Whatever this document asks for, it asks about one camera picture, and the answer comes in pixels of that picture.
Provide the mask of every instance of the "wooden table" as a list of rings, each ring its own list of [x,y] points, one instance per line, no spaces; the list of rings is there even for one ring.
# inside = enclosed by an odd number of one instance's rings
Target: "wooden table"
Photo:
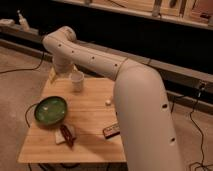
[[[113,82],[105,78],[85,79],[84,91],[71,92],[68,79],[47,81],[42,99],[61,96],[69,112],[64,123],[75,126],[77,140],[73,149],[66,144],[55,144],[55,130],[39,128],[35,122],[26,136],[18,162],[20,163],[99,163],[125,162],[120,136],[105,140],[102,130],[117,122],[114,106],[105,106],[112,95]]]

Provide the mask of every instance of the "white cup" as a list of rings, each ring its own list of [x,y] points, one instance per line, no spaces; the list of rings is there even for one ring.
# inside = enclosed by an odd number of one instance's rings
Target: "white cup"
[[[72,82],[72,91],[81,92],[84,88],[84,73],[81,71],[73,71],[70,74],[70,79]]]

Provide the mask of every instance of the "bowl rim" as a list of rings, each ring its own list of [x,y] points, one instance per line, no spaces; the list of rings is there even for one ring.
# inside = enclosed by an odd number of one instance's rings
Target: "bowl rim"
[[[46,102],[47,100],[51,100],[51,99],[54,99],[54,98],[57,98],[57,99],[61,100],[61,101],[65,104],[65,114],[64,114],[64,116],[63,116],[62,118],[58,119],[58,120],[55,120],[55,121],[52,122],[52,123],[48,123],[48,124],[47,124],[47,123],[41,122],[41,121],[37,118],[37,114],[38,114],[38,109],[39,109],[39,107],[40,107],[44,102]],[[67,111],[68,111],[68,109],[67,109],[67,102],[66,102],[66,100],[65,100],[64,98],[62,98],[62,97],[60,97],[60,96],[49,96],[49,97],[46,97],[46,98],[42,99],[42,100],[36,105],[36,108],[35,108],[35,110],[34,110],[34,118],[35,118],[35,120],[36,120],[36,122],[37,122],[38,124],[41,124],[41,125],[44,125],[44,126],[54,125],[54,124],[56,124],[56,123],[62,121],[62,120],[65,118],[65,116],[66,116],[66,114],[67,114]]]

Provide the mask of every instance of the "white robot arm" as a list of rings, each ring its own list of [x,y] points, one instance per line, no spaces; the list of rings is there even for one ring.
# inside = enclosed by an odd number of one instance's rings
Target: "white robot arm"
[[[45,36],[53,64],[81,65],[115,81],[114,101],[129,171],[183,171],[181,156],[162,79],[154,69],[75,43],[64,26]]]

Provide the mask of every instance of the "black cable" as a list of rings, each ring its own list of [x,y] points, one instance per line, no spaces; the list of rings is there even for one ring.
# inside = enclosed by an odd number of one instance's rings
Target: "black cable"
[[[174,107],[175,107],[175,102],[177,99],[182,99],[186,97],[186,95],[181,95],[181,96],[174,96],[173,100],[172,100],[172,107],[171,107],[171,113],[173,113],[174,111]]]
[[[9,72],[17,72],[17,71],[34,71],[34,70],[37,70],[42,65],[42,63],[44,61],[44,56],[45,56],[45,52],[42,53],[41,61],[34,68],[22,68],[22,69],[13,69],[13,70],[1,71],[0,74],[6,74],[6,73],[9,73]]]
[[[27,126],[28,126],[28,128],[30,127],[30,124],[29,124],[29,122],[28,122],[28,119],[27,119],[27,114],[28,114],[28,112],[30,111],[30,109],[32,108],[32,107],[34,107],[34,106],[36,106],[38,103],[35,103],[35,104],[33,104],[33,105],[31,105],[30,107],[28,107],[28,109],[26,110],[26,112],[25,112],[25,121],[26,121],[26,124],[27,124]]]
[[[194,121],[193,119],[193,113],[196,109],[196,106],[199,102],[199,98],[201,96],[201,93],[202,93],[203,89],[199,89],[198,90],[198,96],[197,96],[197,99],[195,101],[195,103],[193,104],[193,107],[192,107],[192,111],[189,113],[189,117],[192,121],[192,123],[194,124],[194,126],[196,127],[196,129],[199,131],[199,133],[201,134],[201,144],[200,144],[200,150],[201,150],[201,154],[202,154],[202,160],[201,162],[194,162],[194,163],[191,163],[189,164],[189,170],[191,171],[191,168],[192,166],[195,166],[195,165],[198,165],[195,167],[195,171],[199,168],[202,168],[203,171],[212,171],[211,169],[209,169],[209,167],[213,166],[212,164],[211,165],[204,165],[204,160],[205,160],[205,153],[204,153],[204,150],[203,150],[203,144],[204,144],[204,133],[203,131],[201,130],[201,128],[199,127],[199,125]]]
[[[121,4],[117,3],[117,2],[115,2],[115,1],[113,1],[113,0],[106,0],[106,1],[109,1],[109,2],[115,4],[115,5],[119,6],[119,7],[126,8],[125,6],[123,6],[123,5],[121,5]]]
[[[42,164],[38,164],[38,166],[40,167],[40,169],[42,170],[42,171],[47,171],[47,169],[42,165]]]
[[[32,171],[30,163],[28,163],[28,168],[29,168],[30,171]]]
[[[76,167],[78,167],[80,165],[80,163],[76,163],[76,164],[73,164],[73,165],[65,165],[63,163],[60,163],[61,167],[63,167],[64,169],[74,169]]]
[[[110,169],[110,163],[107,164],[106,171],[109,171],[109,169]]]

